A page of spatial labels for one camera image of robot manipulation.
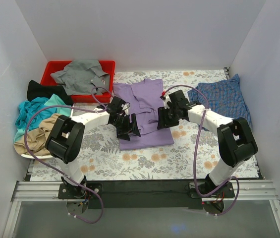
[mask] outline black cloth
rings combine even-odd
[[[66,105],[72,106],[74,104],[72,98],[65,92],[63,86],[43,86],[34,80],[29,82],[27,88],[27,100],[32,101],[35,98],[51,98],[53,94],[59,96]]]

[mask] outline gray wall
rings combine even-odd
[[[260,169],[280,195],[280,1],[265,3],[231,70],[241,77]]]
[[[40,80],[46,59],[14,0],[0,0],[0,237],[17,179],[28,161],[13,148],[17,106],[26,99],[27,83]]]
[[[265,0],[16,0],[48,60],[117,70],[222,69]]]

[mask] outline teal garment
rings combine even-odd
[[[16,135],[14,137],[14,142],[18,141],[25,132],[25,127],[34,113],[42,108],[53,106],[53,105],[66,105],[64,101],[53,94],[50,99],[48,98],[35,98],[31,102],[24,101],[19,105],[20,114],[16,119],[15,125],[17,128]],[[39,127],[42,120],[50,118],[54,113],[63,114],[65,116],[70,116],[70,108],[49,108],[40,112],[31,122],[29,130],[33,130]]]

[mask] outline purple shirt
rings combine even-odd
[[[119,140],[120,150],[142,149],[174,144],[170,129],[158,130],[158,108],[164,103],[160,96],[163,92],[161,79],[144,79],[139,83],[114,83],[115,96],[130,103],[129,114],[135,113],[141,137],[131,136],[131,140]]]

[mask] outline gray floor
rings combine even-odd
[[[68,216],[65,202],[23,202],[15,233],[16,238],[280,237],[269,201],[238,201],[217,218],[184,210],[106,209],[97,224],[89,225]],[[83,216],[93,219],[98,213],[89,210]]]

